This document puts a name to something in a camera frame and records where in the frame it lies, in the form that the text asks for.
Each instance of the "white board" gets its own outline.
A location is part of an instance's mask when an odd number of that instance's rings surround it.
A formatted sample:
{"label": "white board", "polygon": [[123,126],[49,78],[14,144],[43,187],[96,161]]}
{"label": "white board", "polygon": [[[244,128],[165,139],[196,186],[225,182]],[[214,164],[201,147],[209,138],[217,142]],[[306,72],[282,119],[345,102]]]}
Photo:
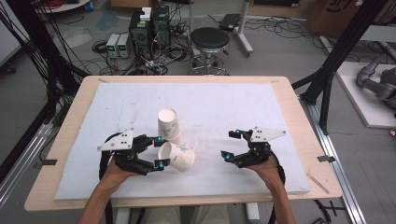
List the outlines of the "white board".
{"label": "white board", "polygon": [[[97,147],[111,134],[131,127],[136,136],[156,136],[158,112],[166,107],[176,110],[183,140],[195,152],[195,164],[186,173],[166,167],[130,178],[114,198],[269,194],[254,172],[239,169],[220,155],[221,150],[247,152],[247,142],[228,137],[228,131],[255,126],[287,132],[270,142],[286,171],[286,189],[310,190],[271,85],[102,83],[70,151],[55,199],[89,198],[98,183]],[[154,161],[157,153],[158,148],[150,147],[139,158]]]}
{"label": "white board", "polygon": [[[383,101],[376,98],[372,91],[356,85],[358,73],[366,65],[367,63],[343,63],[338,69],[341,83],[366,127],[394,128],[396,127],[396,118],[394,118],[396,111],[390,109]],[[379,82],[382,72],[394,66],[379,64],[375,69],[372,80]]]}

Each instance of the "gray robotic arm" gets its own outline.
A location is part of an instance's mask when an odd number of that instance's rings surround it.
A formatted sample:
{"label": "gray robotic arm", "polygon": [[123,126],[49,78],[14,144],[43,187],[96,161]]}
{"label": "gray robotic arm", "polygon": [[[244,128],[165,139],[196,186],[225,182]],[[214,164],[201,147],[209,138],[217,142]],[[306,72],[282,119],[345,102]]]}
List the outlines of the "gray robotic arm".
{"label": "gray robotic arm", "polygon": [[385,70],[382,73],[379,83],[371,80],[380,60],[379,57],[376,57],[367,66],[363,67],[358,73],[356,84],[359,87],[372,91],[388,107],[396,109],[396,67]]}

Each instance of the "desk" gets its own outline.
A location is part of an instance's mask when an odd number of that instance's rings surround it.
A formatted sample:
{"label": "desk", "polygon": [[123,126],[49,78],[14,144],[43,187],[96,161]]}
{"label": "desk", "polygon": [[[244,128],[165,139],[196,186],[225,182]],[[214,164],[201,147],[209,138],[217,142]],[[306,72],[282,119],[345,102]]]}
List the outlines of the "desk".
{"label": "desk", "polygon": [[[83,208],[86,200],[55,201],[54,196],[62,178],[64,165],[70,148],[78,136],[78,129],[85,118],[96,88],[101,82],[134,83],[262,83],[271,84],[276,99],[288,124],[291,138],[306,171],[311,191],[301,195],[290,195],[291,200],[336,198],[342,191],[327,162],[317,157],[324,153],[302,110],[300,103],[285,77],[86,77],[70,107],[64,123],[49,152],[49,160],[58,160],[54,166],[43,166],[26,200],[28,211]],[[264,195],[228,195],[210,197],[176,197],[167,199],[118,199],[115,207],[142,207],[165,205],[193,205],[209,203],[249,203],[271,201]]]}

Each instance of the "white cup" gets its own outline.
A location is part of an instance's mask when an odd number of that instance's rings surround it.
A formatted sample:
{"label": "white cup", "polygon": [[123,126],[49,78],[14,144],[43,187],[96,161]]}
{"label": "white cup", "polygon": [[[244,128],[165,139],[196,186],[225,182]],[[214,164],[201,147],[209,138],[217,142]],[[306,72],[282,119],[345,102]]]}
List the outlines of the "white cup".
{"label": "white cup", "polygon": [[158,135],[166,140],[180,135],[180,125],[174,109],[165,108],[158,113]]}
{"label": "white cup", "polygon": [[172,167],[180,172],[186,172],[194,165],[195,153],[189,147],[166,142],[160,147],[158,158],[160,160],[170,159]]}

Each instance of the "round stool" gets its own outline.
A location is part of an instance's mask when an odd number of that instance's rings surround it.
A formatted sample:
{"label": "round stool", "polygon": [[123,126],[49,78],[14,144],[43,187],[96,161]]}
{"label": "round stool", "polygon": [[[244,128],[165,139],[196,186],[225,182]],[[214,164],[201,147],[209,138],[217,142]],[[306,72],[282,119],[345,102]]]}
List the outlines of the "round stool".
{"label": "round stool", "polygon": [[201,75],[218,75],[227,71],[224,69],[224,62],[221,58],[212,55],[225,51],[230,43],[230,37],[219,29],[211,27],[198,28],[191,32],[191,45],[203,52],[205,55],[195,56],[190,61],[190,71]]}

